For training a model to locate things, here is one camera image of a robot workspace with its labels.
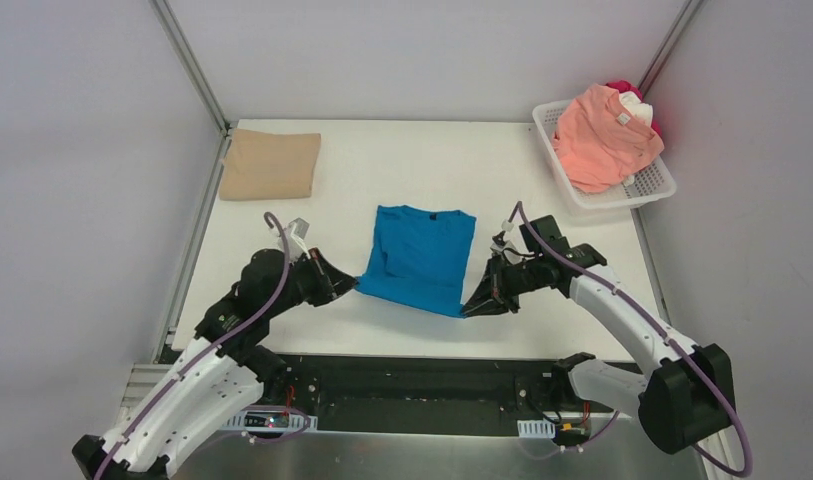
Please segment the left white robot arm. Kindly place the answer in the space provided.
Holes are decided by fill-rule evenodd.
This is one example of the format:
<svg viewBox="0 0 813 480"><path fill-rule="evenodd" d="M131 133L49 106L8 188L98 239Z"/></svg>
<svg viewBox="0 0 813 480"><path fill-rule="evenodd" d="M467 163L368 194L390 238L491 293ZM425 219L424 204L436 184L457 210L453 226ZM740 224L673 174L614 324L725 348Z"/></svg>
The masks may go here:
<svg viewBox="0 0 813 480"><path fill-rule="evenodd" d="M169 479L242 409L282 401L288 366L261 344L271 320L302 304L329 304L357 284L316 248L294 260L279 249L254 253L142 402L105 434L77 441L72 455L84 477Z"/></svg>

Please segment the blue t shirt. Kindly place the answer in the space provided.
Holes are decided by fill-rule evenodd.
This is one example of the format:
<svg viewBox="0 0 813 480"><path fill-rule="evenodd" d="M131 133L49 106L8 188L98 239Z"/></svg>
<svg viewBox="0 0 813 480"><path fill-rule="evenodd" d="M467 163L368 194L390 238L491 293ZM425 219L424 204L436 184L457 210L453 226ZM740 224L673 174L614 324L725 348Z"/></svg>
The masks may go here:
<svg viewBox="0 0 813 480"><path fill-rule="evenodd" d="M476 218L461 210L382 206L357 291L396 304L461 318Z"/></svg>

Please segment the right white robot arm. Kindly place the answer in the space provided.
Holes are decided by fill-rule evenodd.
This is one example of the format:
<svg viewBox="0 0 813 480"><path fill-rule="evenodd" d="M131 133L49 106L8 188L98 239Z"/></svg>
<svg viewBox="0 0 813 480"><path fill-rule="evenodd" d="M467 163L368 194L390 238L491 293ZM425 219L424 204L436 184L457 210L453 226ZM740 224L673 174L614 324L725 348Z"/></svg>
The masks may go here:
<svg viewBox="0 0 813 480"><path fill-rule="evenodd" d="M733 427L736 411L732 365L718 345L702 346L655 317L630 294L589 244L572 246L551 216L520 225L526 249L508 239L502 224L465 317L516 313L524 294L560 292L592 315L623 346L638 370L631 373L581 352L556 362L551 400L565 410L593 401L636 419L661 451L674 454Z"/></svg>

